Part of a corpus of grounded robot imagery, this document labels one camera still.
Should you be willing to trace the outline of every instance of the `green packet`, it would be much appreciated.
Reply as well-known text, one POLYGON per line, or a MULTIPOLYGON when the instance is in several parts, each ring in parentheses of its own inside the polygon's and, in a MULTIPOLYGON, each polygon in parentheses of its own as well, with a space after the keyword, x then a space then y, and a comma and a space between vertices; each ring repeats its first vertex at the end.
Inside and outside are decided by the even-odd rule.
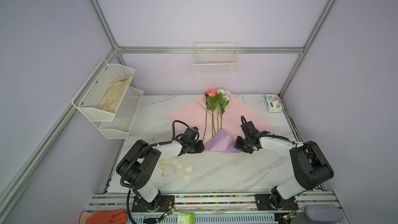
POLYGON ((177 224, 193 224, 193 214, 178 213, 177 224))

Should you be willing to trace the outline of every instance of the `wrapping paper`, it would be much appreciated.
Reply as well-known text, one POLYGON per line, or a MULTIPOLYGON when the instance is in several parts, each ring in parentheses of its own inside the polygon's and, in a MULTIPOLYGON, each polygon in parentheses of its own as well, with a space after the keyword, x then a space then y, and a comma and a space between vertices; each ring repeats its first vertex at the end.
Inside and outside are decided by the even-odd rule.
POLYGON ((221 129, 208 142, 204 144, 205 151, 240 153, 240 150, 234 148, 235 140, 224 130, 221 129))
MULTIPOLYGON (((254 126, 259 131, 273 132, 273 127, 269 122, 264 120, 261 116, 247 107, 243 102, 234 97, 230 91, 226 90, 226 94, 230 97, 229 104, 225 107, 225 113, 222 116, 222 128, 235 141, 238 136, 242 136, 240 117, 245 116, 247 121, 252 121, 254 126)), ((218 117, 214 111, 214 123, 217 130, 217 122, 219 128, 221 127, 221 118, 218 117)), ((211 111, 206 109, 206 97, 203 95, 198 99, 191 101, 183 108, 177 110, 168 116, 171 121, 180 120, 187 123, 190 127, 197 127, 199 129, 199 139, 206 143, 212 138, 211 134, 211 111)), ((176 123, 176 128, 181 132, 185 132, 186 127, 181 123, 176 123)))

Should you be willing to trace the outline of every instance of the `purple wrapping paper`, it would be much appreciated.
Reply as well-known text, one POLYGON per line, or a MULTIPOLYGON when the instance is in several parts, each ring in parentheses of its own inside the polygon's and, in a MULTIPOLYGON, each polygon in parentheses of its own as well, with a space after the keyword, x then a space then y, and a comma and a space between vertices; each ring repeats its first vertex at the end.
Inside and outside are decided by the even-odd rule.
POLYGON ((240 153, 240 150, 234 148, 235 140, 226 132, 221 129, 219 132, 209 139, 206 143, 205 151, 208 152, 226 152, 226 153, 240 153))

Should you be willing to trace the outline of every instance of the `light blue slotted rail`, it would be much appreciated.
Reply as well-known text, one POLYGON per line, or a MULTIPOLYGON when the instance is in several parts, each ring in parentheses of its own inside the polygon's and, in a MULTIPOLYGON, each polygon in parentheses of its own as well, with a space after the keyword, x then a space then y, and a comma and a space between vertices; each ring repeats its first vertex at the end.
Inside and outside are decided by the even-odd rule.
MULTIPOLYGON (((143 224, 143 220, 160 215, 132 215, 137 224, 143 224)), ((194 224, 200 223, 225 223, 225 224, 267 224, 278 223, 274 221, 275 215, 272 213, 253 213, 253 214, 195 214, 194 224)), ((160 223, 177 224, 177 214, 172 214, 160 223)))

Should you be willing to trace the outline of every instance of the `wall-mounted wire basket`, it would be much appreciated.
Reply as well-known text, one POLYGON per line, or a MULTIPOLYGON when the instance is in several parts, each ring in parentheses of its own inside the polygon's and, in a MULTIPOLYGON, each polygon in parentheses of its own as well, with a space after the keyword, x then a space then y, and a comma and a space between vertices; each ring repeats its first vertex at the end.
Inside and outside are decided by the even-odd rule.
POLYGON ((74 106, 90 121, 113 121, 116 113, 119 110, 121 102, 119 102, 115 112, 107 112, 98 109, 98 104, 106 94, 109 85, 115 79, 131 76, 128 82, 129 85, 133 75, 134 69, 120 64, 106 63, 96 81, 91 85, 90 89, 88 89, 87 93, 83 96, 80 102, 77 103, 78 105, 76 106, 74 104, 74 100, 72 101, 72 104, 74 104, 74 106))
POLYGON ((82 97, 82 91, 85 91, 83 86, 73 98, 72 104, 107 139, 125 139, 131 131, 144 91, 126 86, 125 91, 119 92, 122 97, 119 104, 113 108, 115 112, 98 109, 98 104, 115 79, 130 76, 128 81, 125 82, 130 85, 134 75, 134 69, 120 64, 108 64, 105 60, 101 61, 98 67, 100 66, 104 66, 104 68, 99 72, 95 82, 90 85, 86 94, 82 97))
POLYGON ((237 42, 196 42, 193 73, 195 75, 237 75, 237 42))

